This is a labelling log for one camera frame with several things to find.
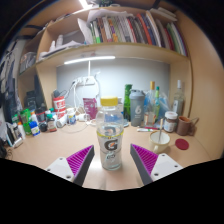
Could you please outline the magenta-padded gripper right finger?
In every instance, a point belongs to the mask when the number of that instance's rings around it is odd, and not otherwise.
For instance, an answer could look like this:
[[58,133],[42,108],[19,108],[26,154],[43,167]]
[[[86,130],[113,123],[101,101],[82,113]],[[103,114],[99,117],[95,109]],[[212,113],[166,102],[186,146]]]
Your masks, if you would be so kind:
[[157,155],[135,144],[130,145],[130,154],[144,185],[182,169],[182,166],[166,153]]

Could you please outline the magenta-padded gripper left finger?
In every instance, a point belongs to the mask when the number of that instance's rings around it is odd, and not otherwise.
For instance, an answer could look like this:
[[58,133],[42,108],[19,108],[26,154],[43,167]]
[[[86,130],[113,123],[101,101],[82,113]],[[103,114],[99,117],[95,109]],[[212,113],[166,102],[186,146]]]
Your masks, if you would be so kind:
[[59,157],[46,168],[46,171],[82,186],[93,157],[94,146],[90,145],[67,158]]

